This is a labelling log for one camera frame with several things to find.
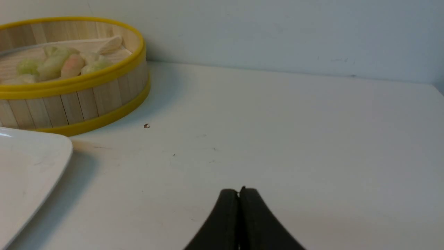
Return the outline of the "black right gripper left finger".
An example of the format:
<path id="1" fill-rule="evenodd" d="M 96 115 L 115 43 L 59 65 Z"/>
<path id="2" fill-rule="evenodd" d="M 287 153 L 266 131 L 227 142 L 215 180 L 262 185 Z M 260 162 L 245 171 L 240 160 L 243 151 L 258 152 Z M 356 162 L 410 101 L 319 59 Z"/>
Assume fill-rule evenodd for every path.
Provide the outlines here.
<path id="1" fill-rule="evenodd" d="M 238 250 L 238 193 L 223 189 L 197 234 L 186 250 Z"/>

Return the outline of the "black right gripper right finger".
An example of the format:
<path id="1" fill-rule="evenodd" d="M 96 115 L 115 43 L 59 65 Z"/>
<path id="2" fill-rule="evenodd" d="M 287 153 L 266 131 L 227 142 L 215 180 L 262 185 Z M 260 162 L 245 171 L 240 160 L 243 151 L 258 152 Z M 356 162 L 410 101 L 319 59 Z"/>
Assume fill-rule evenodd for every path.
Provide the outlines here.
<path id="1" fill-rule="evenodd" d="M 242 187 L 241 250 L 304 250 L 268 208 L 257 189 Z"/>

